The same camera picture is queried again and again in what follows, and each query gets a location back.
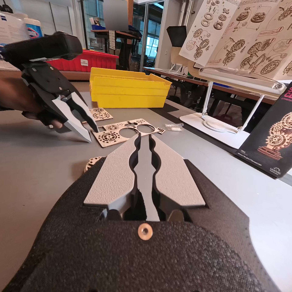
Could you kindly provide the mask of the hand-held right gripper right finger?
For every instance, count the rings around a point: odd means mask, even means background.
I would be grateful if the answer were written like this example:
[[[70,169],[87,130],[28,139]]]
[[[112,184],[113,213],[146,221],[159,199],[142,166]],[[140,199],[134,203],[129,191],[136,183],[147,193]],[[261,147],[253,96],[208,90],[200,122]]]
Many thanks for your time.
[[[151,195],[158,216],[180,210],[188,217],[188,209],[206,206],[184,158],[154,135],[149,135],[149,149],[155,168]]]

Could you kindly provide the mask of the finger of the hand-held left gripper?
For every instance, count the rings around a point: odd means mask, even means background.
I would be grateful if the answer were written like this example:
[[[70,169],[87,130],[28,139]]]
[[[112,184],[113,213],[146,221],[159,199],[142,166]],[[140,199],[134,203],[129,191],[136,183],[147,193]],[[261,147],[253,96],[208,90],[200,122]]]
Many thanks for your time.
[[[91,143],[92,140],[89,131],[83,126],[82,121],[73,115],[66,101],[56,98],[52,100],[52,103],[60,111],[61,115],[66,119],[66,121],[64,122],[64,126],[78,134],[86,142]]]
[[[66,103],[69,105],[71,110],[73,110],[83,122],[87,122],[96,133],[99,133],[99,129],[93,115],[82,97],[80,97],[76,92],[72,92],[66,97],[66,100]]]

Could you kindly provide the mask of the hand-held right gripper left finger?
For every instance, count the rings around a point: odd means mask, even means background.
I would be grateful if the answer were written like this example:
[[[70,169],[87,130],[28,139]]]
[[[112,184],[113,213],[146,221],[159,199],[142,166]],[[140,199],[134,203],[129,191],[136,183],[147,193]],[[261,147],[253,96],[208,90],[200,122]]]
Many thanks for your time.
[[[107,155],[84,200],[85,206],[115,209],[121,214],[135,208],[139,191],[134,168],[140,146],[139,133]]]

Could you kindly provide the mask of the round wooden gear assembly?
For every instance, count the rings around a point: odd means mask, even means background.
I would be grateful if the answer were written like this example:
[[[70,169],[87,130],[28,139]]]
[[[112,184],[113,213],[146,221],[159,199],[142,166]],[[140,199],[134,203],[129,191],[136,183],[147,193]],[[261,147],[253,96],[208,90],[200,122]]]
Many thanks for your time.
[[[102,158],[106,158],[106,157],[105,156],[97,156],[94,158],[90,158],[90,160],[87,162],[83,172],[85,173],[88,169],[90,169],[96,162],[98,162]]]

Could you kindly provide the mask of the wooden sheet with round holes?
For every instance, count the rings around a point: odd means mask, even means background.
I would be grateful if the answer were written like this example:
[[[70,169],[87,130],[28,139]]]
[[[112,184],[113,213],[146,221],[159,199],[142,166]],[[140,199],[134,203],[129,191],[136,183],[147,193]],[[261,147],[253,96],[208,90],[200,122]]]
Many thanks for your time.
[[[142,126],[148,127],[152,131],[150,133],[143,132],[140,130]],[[157,128],[142,118],[112,123],[101,127],[104,128],[104,131],[100,131],[99,133],[96,133],[93,129],[90,129],[101,148],[117,145],[129,140],[130,138],[124,137],[120,134],[120,132],[124,129],[133,130],[135,134],[140,133],[141,137],[157,133]]]

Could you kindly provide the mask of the tall wooden work desk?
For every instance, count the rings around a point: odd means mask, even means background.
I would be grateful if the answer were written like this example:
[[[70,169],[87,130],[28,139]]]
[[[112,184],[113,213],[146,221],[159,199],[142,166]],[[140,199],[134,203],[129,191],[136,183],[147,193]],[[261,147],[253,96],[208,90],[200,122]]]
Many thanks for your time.
[[[137,32],[134,31],[113,31],[114,36],[110,36],[109,30],[91,30],[96,38],[104,39],[104,52],[110,53],[110,39],[113,39],[114,44],[116,40],[122,40],[122,60],[119,61],[119,69],[124,71],[130,71],[130,57],[132,54],[133,46],[141,40]]]

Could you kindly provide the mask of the person's left hand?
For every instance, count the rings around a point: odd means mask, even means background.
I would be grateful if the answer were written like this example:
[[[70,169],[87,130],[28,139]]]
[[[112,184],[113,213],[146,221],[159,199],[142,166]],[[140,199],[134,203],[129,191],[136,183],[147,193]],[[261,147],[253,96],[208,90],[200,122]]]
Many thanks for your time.
[[[0,78],[0,111],[21,111],[27,119],[40,120],[44,108],[21,78]]]

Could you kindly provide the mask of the white wipes canister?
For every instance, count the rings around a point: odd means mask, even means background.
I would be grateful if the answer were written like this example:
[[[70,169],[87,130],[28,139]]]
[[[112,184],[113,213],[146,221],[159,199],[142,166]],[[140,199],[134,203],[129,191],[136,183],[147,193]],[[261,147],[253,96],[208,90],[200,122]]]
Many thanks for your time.
[[[31,39],[43,37],[41,22],[31,18],[24,18],[24,23],[27,27],[27,33]]]

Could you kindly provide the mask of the yellow plastic bin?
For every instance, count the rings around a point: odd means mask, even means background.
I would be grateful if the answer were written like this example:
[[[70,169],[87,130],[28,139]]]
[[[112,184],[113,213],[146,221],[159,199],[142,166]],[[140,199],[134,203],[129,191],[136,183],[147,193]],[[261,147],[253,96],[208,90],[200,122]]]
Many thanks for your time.
[[[171,84],[154,74],[92,67],[89,88],[100,108],[162,108]]]

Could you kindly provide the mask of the red plastic bin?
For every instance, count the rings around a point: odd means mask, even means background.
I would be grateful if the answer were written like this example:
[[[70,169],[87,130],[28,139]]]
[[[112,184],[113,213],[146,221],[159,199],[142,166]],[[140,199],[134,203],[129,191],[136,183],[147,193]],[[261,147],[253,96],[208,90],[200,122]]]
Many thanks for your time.
[[[59,71],[90,72],[92,67],[116,69],[117,60],[119,56],[83,49],[83,53],[73,60],[57,59],[49,60],[47,63]]]

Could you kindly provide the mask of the clear plastic parts bag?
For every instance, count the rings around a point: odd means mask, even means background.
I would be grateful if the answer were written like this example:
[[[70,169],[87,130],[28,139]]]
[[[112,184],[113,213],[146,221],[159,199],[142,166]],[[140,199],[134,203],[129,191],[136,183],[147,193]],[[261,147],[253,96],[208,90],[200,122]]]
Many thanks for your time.
[[[183,123],[168,123],[168,124],[165,124],[165,128],[168,131],[182,132],[184,130],[183,127],[184,127]]]

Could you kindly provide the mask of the long wooden table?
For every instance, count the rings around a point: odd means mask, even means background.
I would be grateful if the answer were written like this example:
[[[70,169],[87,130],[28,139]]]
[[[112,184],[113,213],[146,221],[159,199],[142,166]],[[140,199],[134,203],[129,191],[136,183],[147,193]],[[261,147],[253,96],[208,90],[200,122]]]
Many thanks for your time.
[[[183,77],[181,75],[175,75],[173,73],[169,73],[166,72],[164,70],[160,70],[160,69],[154,69],[154,68],[148,68],[148,67],[143,67],[144,70],[151,72],[155,75],[160,75],[160,76],[167,76],[170,78],[174,78],[174,79],[179,79],[181,81],[187,82],[187,83],[191,83],[191,84],[197,84],[197,85],[201,85],[201,86],[208,86],[208,82],[202,82],[199,80],[195,80],[195,79],[190,79],[190,78],[186,78]],[[217,90],[221,90],[224,92],[228,92],[231,94],[235,94],[244,98],[249,98],[252,100],[258,100],[261,95],[264,95],[263,98],[263,102],[267,103],[267,104],[274,104],[275,101],[279,98],[279,95],[273,95],[271,93],[264,93],[264,92],[253,92],[251,89],[239,89],[236,87],[223,87],[223,86],[219,86],[216,85],[215,82],[213,83],[212,86],[213,89],[217,89]]]

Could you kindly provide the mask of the black puzzle box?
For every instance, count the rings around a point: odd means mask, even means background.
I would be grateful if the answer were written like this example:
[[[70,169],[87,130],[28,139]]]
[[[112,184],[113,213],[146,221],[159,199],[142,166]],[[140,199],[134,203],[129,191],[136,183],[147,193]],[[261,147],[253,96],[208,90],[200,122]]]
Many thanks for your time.
[[[281,178],[292,168],[292,83],[275,101],[235,155]]]

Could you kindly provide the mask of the black softbox hood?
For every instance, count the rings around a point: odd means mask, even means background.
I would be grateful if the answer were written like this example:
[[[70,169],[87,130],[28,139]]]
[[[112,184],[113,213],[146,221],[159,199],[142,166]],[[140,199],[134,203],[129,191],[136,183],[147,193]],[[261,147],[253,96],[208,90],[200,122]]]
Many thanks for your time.
[[[182,47],[187,38],[186,26],[169,26],[167,29],[172,47]]]

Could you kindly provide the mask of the white book stand holder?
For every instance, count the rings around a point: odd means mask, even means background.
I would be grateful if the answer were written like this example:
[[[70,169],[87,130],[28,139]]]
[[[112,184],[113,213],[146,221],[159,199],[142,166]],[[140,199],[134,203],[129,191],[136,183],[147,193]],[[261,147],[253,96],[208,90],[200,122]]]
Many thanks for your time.
[[[279,82],[267,77],[265,77],[264,79],[250,77],[249,73],[250,71],[239,69],[207,67],[199,69],[200,77],[208,80],[208,90],[201,114],[203,126],[219,133],[238,134],[240,132],[243,132],[265,96],[276,95],[277,97],[279,97],[287,89],[287,85],[283,82]],[[236,89],[242,89],[244,91],[249,90],[254,94],[260,95],[257,103],[251,110],[243,126],[238,128],[232,128],[226,123],[218,122],[215,118],[207,115],[207,104],[210,99],[211,89],[214,82],[231,86]]]

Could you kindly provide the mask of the gear instruction booklet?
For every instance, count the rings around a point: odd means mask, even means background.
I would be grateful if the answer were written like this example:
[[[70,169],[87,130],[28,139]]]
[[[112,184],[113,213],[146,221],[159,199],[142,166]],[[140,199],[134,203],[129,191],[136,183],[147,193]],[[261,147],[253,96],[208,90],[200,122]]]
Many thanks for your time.
[[[203,1],[179,55],[199,68],[291,80],[291,0]]]

